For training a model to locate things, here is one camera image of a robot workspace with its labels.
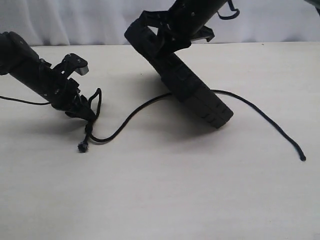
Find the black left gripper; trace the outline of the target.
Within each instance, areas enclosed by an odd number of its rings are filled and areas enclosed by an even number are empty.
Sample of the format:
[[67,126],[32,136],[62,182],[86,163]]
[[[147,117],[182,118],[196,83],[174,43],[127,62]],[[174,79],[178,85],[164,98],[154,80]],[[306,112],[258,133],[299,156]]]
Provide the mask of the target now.
[[88,99],[79,94],[79,84],[73,78],[66,78],[53,68],[42,68],[43,98],[53,108],[64,111],[70,118],[79,118],[92,122],[96,114],[91,109]]

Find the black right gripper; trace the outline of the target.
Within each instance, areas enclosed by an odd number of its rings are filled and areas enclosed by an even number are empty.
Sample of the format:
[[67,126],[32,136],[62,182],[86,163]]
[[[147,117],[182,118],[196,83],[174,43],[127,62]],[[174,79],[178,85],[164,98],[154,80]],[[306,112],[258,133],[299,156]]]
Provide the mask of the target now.
[[196,11],[189,4],[176,4],[169,10],[144,10],[139,20],[146,26],[158,28],[158,54],[171,54],[188,48],[200,29]]

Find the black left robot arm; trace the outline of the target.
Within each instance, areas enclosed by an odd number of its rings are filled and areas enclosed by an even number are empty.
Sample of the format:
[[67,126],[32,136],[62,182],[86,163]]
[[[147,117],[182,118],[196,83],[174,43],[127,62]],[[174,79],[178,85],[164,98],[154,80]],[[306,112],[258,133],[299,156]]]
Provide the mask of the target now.
[[87,98],[80,94],[79,84],[70,77],[73,72],[84,76],[88,71],[88,62],[74,53],[51,67],[19,34],[10,31],[0,35],[2,76],[11,75],[71,118],[93,121],[96,114]]

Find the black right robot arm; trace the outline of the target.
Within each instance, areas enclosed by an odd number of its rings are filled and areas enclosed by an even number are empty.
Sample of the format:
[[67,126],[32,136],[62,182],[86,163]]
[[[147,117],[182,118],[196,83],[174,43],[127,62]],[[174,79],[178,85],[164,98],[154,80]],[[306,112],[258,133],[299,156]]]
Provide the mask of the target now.
[[164,57],[189,48],[193,41],[211,41],[215,35],[205,24],[226,0],[177,0],[164,11],[144,10],[140,17],[148,27],[157,28],[156,56]]

